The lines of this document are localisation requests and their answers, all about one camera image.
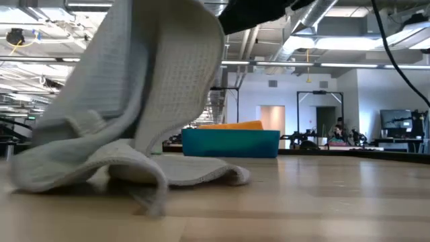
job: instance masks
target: fluorescent light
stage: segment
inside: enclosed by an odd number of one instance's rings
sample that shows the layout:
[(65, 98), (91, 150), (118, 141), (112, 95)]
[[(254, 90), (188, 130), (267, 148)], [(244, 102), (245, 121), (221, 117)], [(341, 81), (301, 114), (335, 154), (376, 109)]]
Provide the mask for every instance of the fluorescent light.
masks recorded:
[(56, 62), (55, 58), (49, 57), (22, 57), (22, 56), (8, 56), (1, 58), (2, 61), (53, 61)]
[(60, 7), (41, 7), (40, 10), (52, 21), (74, 21), (75, 17)]
[(314, 63), (295, 63), (295, 62), (264, 62), (258, 61), (256, 62), (257, 66), (274, 66), (274, 67), (312, 67)]
[(51, 95), (54, 92), (49, 91), (19, 91), (19, 94), (25, 94), (25, 95)]
[(79, 62), (81, 59), (79, 59), (79, 58), (63, 58), (62, 60), (65, 62)]
[(87, 45), (84, 44), (82, 41), (80, 40), (75, 40), (75, 44), (79, 47), (81, 47), (82, 49), (86, 50), (87, 49)]
[(371, 50), (375, 40), (369, 38), (321, 38), (315, 48), (322, 50)]
[(323, 63), (321, 67), (350, 67), (350, 68), (376, 68), (378, 65), (369, 64), (342, 64), (342, 63)]
[[(0, 6), (0, 22), (3, 24), (37, 24), (38, 21), (24, 13), (17, 7)], [(14, 28), (12, 26), (2, 25), (5, 28)]]
[(46, 17), (43, 14), (36, 11), (33, 7), (29, 7), (28, 9), (31, 10), (33, 13), (35, 13), (39, 18), (46, 19)]
[[(403, 30), (403, 31), (400, 31), (399, 33), (393, 34), (393, 35), (387, 37), (388, 45), (398, 44), (399, 42), (406, 40), (407, 38), (411, 37), (412, 35), (420, 32), (421, 30), (423, 30), (423, 29), (417, 28), (415, 30)], [(376, 40), (375, 48), (383, 48), (383, 47), (384, 47), (384, 43), (383, 43), (382, 39), (380, 38), (380, 39)]]
[(409, 70), (430, 70), (429, 66), (419, 66), (419, 65), (399, 65), (400, 69), (409, 69)]
[(312, 38), (304, 38), (298, 36), (290, 36), (282, 46), (284, 50), (297, 50), (299, 48), (315, 48), (315, 41)]
[(410, 47), (411, 49), (414, 50), (427, 50), (428, 48), (430, 48), (430, 38), (421, 41), (420, 43)]
[(24, 101), (24, 102), (31, 102), (32, 101), (32, 99), (26, 95), (10, 93), (9, 96), (11, 99), (18, 100), (18, 101)]
[(239, 60), (224, 60), (223, 65), (249, 65), (249, 61), (239, 61)]
[(69, 3), (69, 7), (112, 7), (112, 3)]
[(17, 91), (18, 90), (16, 88), (12, 87), (12, 86), (1, 84), (1, 83), (0, 83), (0, 89), (8, 89), (8, 90), (13, 90), (13, 91)]
[(6, 114), (8, 117), (28, 117), (28, 114)]
[(13, 108), (7, 106), (0, 106), (1, 111), (13, 111)]
[[(430, 65), (423, 66), (423, 65), (399, 65), (400, 69), (404, 70), (430, 70)], [(394, 69), (394, 66), (392, 65), (385, 65), (385, 69)]]
[(427, 21), (423, 21), (415, 24), (408, 24), (403, 28), (403, 30), (416, 30), (417, 28), (428, 28), (428, 27), (430, 27), (430, 18), (428, 18)]

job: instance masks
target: table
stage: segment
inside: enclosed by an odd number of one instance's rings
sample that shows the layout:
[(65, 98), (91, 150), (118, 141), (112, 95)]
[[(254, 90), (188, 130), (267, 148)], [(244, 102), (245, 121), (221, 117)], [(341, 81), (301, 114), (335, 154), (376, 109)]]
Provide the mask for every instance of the table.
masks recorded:
[(374, 140), (377, 147), (384, 147), (386, 150), (403, 149), (408, 153), (410, 150), (413, 150), (414, 153), (422, 153), (421, 147), (423, 142), (421, 138), (376, 138)]
[(14, 192), (0, 163), (2, 241), (430, 241), (428, 165), (307, 156), (227, 161), (247, 168), (253, 182), (173, 188), (162, 219), (138, 216), (133, 199), (108, 195), (104, 170), (86, 185), (42, 196)]
[[(327, 146), (320, 146), (320, 149), (323, 151), (328, 151), (328, 147)], [(361, 147), (335, 147), (335, 146), (330, 146), (330, 151), (350, 151), (350, 150), (354, 150), (354, 149), (361, 149)], [(366, 147), (366, 149), (373, 149), (375, 151), (384, 151), (384, 148), (382, 147)]]

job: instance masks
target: computer screen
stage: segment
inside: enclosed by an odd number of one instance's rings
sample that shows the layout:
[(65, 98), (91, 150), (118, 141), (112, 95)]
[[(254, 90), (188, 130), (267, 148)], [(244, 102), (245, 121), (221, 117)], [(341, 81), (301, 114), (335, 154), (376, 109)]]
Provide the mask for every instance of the computer screen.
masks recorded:
[(405, 128), (412, 130), (412, 111), (410, 110), (380, 110), (381, 128)]

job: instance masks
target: wooden surface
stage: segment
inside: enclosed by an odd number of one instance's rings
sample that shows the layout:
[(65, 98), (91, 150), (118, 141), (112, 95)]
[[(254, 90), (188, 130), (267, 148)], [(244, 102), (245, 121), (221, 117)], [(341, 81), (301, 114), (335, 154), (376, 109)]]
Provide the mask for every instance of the wooden surface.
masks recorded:
[(150, 219), (127, 196), (92, 185), (36, 196), (13, 191), (0, 165), (0, 240), (430, 241), (430, 166), (346, 157), (229, 159), (248, 186), (172, 190)]

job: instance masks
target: doorway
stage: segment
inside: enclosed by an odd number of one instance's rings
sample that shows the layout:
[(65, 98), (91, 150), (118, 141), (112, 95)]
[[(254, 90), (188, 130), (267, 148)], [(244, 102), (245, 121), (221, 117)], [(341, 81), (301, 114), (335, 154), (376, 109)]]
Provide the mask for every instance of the doorway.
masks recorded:
[[(285, 106), (259, 106), (257, 119), (260, 119), (264, 130), (278, 130), (281, 135), (285, 134)], [(284, 140), (279, 142), (279, 148), (286, 148)]]
[(336, 121), (336, 107), (316, 107), (316, 133), (320, 137), (327, 137)]

